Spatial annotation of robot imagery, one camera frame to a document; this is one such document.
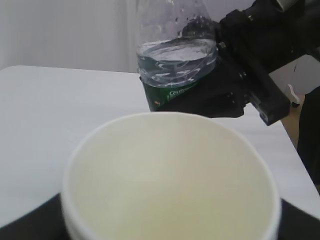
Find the black robotic arm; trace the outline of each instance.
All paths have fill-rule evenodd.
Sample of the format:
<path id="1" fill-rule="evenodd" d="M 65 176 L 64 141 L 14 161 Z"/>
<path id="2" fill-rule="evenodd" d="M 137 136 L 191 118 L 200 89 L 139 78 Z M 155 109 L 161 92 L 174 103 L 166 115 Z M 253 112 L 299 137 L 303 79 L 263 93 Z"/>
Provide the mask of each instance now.
<path id="1" fill-rule="evenodd" d="M 267 125 L 286 117 L 290 101 L 269 73 L 306 54 L 320 61 L 320 0 L 256 0 L 229 13 L 215 32 L 214 71 L 158 111 L 236 118 L 252 103 Z"/>

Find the clear plastic bottle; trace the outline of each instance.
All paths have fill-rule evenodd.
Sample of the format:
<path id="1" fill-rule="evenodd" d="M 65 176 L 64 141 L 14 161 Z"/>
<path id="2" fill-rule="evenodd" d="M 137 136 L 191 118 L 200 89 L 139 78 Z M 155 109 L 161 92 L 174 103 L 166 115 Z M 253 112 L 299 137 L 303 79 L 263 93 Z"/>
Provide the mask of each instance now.
<path id="1" fill-rule="evenodd" d="M 139 0 L 139 73 L 152 111 L 216 66 L 214 23 L 202 0 Z"/>

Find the green bottle label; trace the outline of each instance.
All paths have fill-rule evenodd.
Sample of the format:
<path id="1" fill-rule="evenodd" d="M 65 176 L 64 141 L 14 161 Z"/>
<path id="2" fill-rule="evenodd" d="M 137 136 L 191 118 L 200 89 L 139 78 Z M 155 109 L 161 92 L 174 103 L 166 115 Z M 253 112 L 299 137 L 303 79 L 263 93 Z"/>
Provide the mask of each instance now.
<path id="1" fill-rule="evenodd" d="M 143 83 L 143 87 L 145 90 L 145 95 L 149 104 L 149 108 L 152 112 L 154 112 L 162 105 L 168 103 L 172 99 L 176 98 L 177 96 L 185 93 L 189 89 L 196 86 L 196 84 L 197 83 L 192 83 L 180 87 L 161 88 Z"/>

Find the cup rim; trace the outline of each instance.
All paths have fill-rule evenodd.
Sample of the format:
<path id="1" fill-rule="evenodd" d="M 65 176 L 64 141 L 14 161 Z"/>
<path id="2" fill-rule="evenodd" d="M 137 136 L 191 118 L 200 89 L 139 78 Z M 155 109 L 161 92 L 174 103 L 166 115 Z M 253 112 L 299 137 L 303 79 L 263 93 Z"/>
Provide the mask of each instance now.
<path id="1" fill-rule="evenodd" d="M 262 159 L 262 157 L 259 155 L 257 150 L 253 147 L 253 145 L 247 140 L 242 134 L 237 132 L 234 129 L 227 128 L 220 123 L 212 121 L 210 118 L 195 115 L 195 114 L 189 114 L 189 113 L 181 113 L 181 112 L 145 112 L 145 113 L 137 113 L 137 114 L 131 114 L 126 115 L 120 118 L 116 118 L 114 120 L 108 121 L 104 123 L 103 125 L 97 127 L 93 131 L 91 131 L 76 147 L 76 149 L 73 151 L 69 159 L 67 160 L 66 168 L 63 175 L 63 181 L 62 181 L 62 191 L 61 191 L 61 203 L 62 203 L 62 209 L 64 212 L 64 218 L 67 216 L 69 220 L 74 225 L 75 229 L 78 231 L 80 235 L 82 235 L 85 239 L 88 240 L 104 240 L 99 238 L 94 234 L 94 232 L 85 224 L 85 221 L 83 218 L 79 215 L 75 205 L 72 201 L 72 194 L 69 188 L 69 176 L 73 169 L 74 163 L 76 161 L 76 157 L 79 154 L 80 150 L 89 143 L 101 130 L 108 128 L 109 126 L 120 122 L 125 121 L 131 118 L 135 117 L 143 117 L 143 116 L 154 116 L 154 115 L 176 115 L 176 116 L 183 116 L 183 117 L 192 117 L 192 118 L 198 118 L 206 121 L 210 121 L 212 124 L 216 124 L 219 127 L 225 129 L 226 131 L 229 131 L 230 133 L 234 134 L 236 137 L 240 138 L 242 141 L 246 143 L 248 148 L 252 151 L 253 154 L 255 154 L 259 164 L 261 164 L 262 168 L 265 171 L 267 180 L 269 181 L 269 184 L 271 186 L 272 191 L 272 201 L 273 201 L 273 208 L 272 208 L 272 215 L 271 220 L 269 221 L 269 224 L 263 233 L 263 237 L 260 240 L 271 240 L 273 237 L 278 233 L 278 228 L 280 225 L 281 220 L 281 197 L 278 191 L 277 184 L 274 180 L 274 177 L 271 173 L 271 170 L 269 169 L 269 166 L 267 163 Z"/>

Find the white paper cup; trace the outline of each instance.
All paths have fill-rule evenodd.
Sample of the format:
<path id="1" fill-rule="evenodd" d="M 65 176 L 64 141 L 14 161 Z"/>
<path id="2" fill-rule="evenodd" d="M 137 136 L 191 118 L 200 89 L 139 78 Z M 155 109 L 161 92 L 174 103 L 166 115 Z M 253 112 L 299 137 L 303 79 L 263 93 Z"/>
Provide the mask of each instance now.
<path id="1" fill-rule="evenodd" d="M 238 133 L 183 113 L 99 127 L 74 152 L 62 190 L 74 240 L 275 240 L 281 200 Z"/>

